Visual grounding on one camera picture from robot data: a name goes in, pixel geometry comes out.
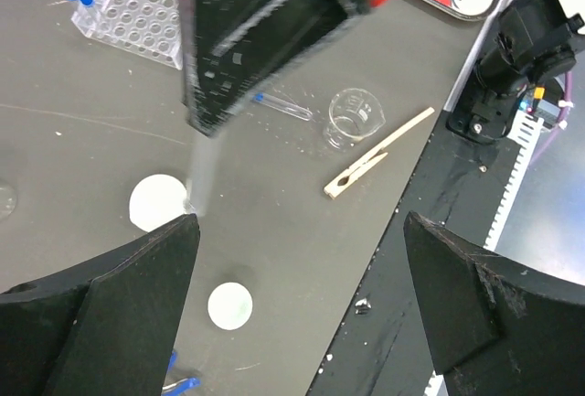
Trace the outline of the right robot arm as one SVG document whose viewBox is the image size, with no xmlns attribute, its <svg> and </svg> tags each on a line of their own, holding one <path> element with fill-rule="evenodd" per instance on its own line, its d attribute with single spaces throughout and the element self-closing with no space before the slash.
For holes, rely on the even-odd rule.
<svg viewBox="0 0 585 396">
<path fill-rule="evenodd" d="M 255 92 L 333 43 L 386 0 L 178 0 L 188 123 L 217 135 Z M 582 0 L 513 0 L 496 19 L 495 46 L 473 65 L 449 121 L 480 144 L 474 123 L 503 116 L 527 85 L 570 70 L 584 49 Z"/>
</svg>

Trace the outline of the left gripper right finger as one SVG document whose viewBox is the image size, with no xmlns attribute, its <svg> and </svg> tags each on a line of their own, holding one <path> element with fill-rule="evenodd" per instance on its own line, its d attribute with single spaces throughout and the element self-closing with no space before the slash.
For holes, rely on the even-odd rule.
<svg viewBox="0 0 585 396">
<path fill-rule="evenodd" d="M 409 270 L 451 395 L 581 395 L 584 288 L 485 250 L 412 211 Z"/>
</svg>

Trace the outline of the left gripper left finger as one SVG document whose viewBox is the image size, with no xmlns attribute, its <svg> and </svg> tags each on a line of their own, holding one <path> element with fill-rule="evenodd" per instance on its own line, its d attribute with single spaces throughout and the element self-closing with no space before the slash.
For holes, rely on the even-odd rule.
<svg viewBox="0 0 585 396">
<path fill-rule="evenodd" d="M 3 292 L 2 394 L 161 394 L 199 241 L 186 214 Z"/>
</svg>

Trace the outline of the clear test tube rack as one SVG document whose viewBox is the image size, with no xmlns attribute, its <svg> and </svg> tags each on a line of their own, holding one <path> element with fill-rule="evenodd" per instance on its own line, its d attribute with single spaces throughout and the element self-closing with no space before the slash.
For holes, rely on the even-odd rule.
<svg viewBox="0 0 585 396">
<path fill-rule="evenodd" d="M 177 6 L 177 0 L 79 0 L 71 22 L 88 39 L 181 70 Z"/>
</svg>

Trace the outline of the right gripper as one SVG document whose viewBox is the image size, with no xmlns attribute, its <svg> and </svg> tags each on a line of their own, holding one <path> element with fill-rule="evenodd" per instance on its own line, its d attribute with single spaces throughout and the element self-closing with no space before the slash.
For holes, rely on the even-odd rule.
<svg viewBox="0 0 585 396">
<path fill-rule="evenodd" d="M 178 0 L 188 123 L 215 136 L 278 75 L 387 1 Z"/>
</svg>

